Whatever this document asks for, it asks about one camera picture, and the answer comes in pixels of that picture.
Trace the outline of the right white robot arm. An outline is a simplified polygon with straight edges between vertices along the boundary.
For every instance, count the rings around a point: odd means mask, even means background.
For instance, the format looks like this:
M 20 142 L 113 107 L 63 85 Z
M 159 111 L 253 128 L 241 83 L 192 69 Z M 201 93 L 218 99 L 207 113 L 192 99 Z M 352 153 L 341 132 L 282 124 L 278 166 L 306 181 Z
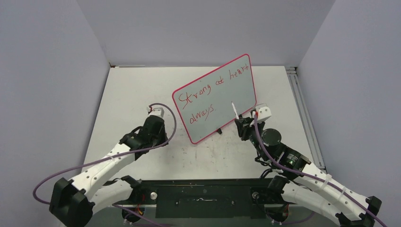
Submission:
M 330 219 L 339 227 L 372 227 L 378 222 L 382 202 L 375 196 L 358 194 L 325 173 L 300 152 L 281 141 L 276 129 L 264 129 L 266 118 L 235 118 L 238 136 L 250 141 L 257 152 L 255 161 L 268 169 L 261 177 L 276 172 L 267 190 L 272 202 L 303 206 Z

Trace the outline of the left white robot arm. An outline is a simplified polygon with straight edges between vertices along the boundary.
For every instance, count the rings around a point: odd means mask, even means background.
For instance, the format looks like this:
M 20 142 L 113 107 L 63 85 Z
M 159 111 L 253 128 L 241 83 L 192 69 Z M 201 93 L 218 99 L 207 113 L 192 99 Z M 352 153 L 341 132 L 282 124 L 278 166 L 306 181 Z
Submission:
M 125 134 L 114 148 L 89 169 L 69 180 L 58 180 L 52 192 L 49 211 L 67 227 L 84 227 L 99 210 L 118 201 L 134 204 L 140 200 L 138 183 L 125 176 L 106 186 L 122 168 L 138 160 L 151 148 L 168 140 L 163 115 L 149 113 L 143 126 Z

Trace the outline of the pink framed whiteboard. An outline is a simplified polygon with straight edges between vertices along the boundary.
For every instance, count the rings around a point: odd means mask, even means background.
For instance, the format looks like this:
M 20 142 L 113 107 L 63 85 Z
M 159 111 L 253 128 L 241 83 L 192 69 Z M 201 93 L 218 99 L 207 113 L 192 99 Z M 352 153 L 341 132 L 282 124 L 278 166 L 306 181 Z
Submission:
M 192 144 L 252 109 L 256 91 L 250 56 L 243 54 L 176 89 L 172 99 Z

